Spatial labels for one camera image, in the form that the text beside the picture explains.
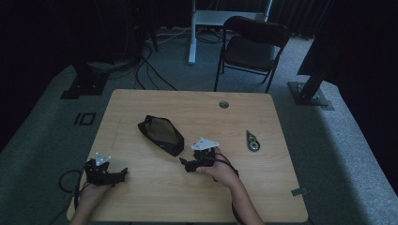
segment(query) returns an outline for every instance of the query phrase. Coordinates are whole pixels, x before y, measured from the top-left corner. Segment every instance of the chair seat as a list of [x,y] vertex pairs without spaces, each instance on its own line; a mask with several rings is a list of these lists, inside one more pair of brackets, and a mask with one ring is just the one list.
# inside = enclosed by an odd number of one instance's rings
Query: chair seat
[[241,36],[229,40],[224,53],[224,62],[245,68],[256,68],[269,71],[273,68],[275,47],[255,43]]

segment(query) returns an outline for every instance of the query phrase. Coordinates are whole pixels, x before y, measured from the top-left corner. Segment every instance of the gray mat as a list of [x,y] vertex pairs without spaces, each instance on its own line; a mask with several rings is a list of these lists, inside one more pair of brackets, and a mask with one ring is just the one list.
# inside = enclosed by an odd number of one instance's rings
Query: gray mat
[[[153,52],[148,61],[178,90],[212,91],[221,45],[198,42],[196,64],[190,66],[189,43],[188,38],[178,37],[161,43],[159,52]],[[269,91],[299,184],[310,190],[304,195],[309,216],[314,224],[397,224],[397,196],[338,89],[325,82],[321,86],[334,111],[298,106],[291,96],[287,83],[308,79],[296,74],[310,46],[310,40],[291,38]],[[152,70],[148,73],[160,89],[171,90]],[[135,81],[134,70],[130,70],[112,73],[102,96],[60,99],[74,77],[73,68],[67,67],[53,79],[0,154],[2,225],[49,224],[54,218],[54,224],[68,224],[65,207],[71,194],[58,187],[58,178],[68,170],[83,167],[112,92],[120,88],[141,89]],[[138,77],[146,89],[156,89],[148,79],[146,66],[140,68]],[[219,91],[261,93],[266,87],[261,81],[262,77],[256,75],[226,70],[220,79]],[[79,113],[95,113],[93,124],[76,124]],[[67,177],[63,182],[65,188],[73,188],[76,179],[73,175]]]

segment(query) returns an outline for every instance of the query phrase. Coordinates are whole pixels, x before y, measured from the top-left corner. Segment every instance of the black fabric bag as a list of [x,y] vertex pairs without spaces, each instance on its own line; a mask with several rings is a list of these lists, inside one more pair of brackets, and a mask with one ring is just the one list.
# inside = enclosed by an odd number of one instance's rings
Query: black fabric bag
[[166,118],[147,115],[145,121],[138,124],[138,128],[150,141],[173,157],[184,149],[184,137]]

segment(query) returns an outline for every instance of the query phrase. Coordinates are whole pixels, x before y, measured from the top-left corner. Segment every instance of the white bracket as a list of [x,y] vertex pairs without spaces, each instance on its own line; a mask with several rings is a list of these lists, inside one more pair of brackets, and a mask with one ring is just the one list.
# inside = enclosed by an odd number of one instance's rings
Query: white bracket
[[96,152],[96,165],[100,166],[103,163],[107,162],[111,160],[111,157],[109,156],[105,156],[105,155],[101,155],[100,153]]
[[206,150],[208,148],[219,146],[218,142],[209,139],[200,138],[191,148],[192,150]]

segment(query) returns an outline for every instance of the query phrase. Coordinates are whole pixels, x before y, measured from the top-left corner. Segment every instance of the white desk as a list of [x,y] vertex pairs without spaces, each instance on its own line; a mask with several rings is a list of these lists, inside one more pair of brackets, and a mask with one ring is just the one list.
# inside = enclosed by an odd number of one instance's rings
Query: white desk
[[189,64],[193,65],[196,61],[196,24],[202,25],[223,25],[232,16],[243,16],[258,21],[266,21],[272,0],[268,1],[264,13],[259,12],[238,12],[238,11],[215,11],[215,10],[196,10],[196,0],[192,0],[191,18],[191,47]]

